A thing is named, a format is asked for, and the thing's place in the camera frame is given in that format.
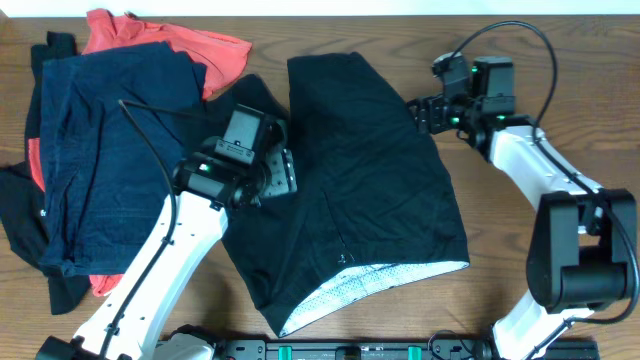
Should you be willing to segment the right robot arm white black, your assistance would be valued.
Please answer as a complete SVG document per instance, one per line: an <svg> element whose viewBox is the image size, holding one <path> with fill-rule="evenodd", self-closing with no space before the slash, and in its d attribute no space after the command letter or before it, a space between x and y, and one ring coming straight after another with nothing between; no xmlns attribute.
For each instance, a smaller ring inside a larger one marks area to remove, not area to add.
<svg viewBox="0 0 640 360"><path fill-rule="evenodd" d="M408 102L419 132L456 131L504 172L536 211L526 263L528 290L474 345L476 359L580 355L555 342L576 323L611 325L639 301L636 202L584 177L546 140L511 96L440 94Z"/></svg>

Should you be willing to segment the black shorts with white lining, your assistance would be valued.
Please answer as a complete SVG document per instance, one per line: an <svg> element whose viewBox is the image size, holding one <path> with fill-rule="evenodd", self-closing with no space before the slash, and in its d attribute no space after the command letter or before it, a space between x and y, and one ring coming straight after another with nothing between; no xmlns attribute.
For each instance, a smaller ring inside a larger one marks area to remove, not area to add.
<svg viewBox="0 0 640 360"><path fill-rule="evenodd" d="M290 105L257 76L204 106L205 136L242 104L290 119L297 190L230 218L224 247L284 337L375 293L469 265L451 178L404 100L358 53L292 58Z"/></svg>

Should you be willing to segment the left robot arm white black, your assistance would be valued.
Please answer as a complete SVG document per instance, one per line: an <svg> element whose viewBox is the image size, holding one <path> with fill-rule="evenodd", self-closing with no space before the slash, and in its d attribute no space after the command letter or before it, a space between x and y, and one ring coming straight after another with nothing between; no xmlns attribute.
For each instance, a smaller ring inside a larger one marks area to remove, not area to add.
<svg viewBox="0 0 640 360"><path fill-rule="evenodd" d="M37 360L212 359L215 340L190 326L166 341L160 334L209 250L223 237L232 210L297 189L293 157L236 145L192 153L177 167L173 188L146 242L105 303L71 341L49 337Z"/></svg>

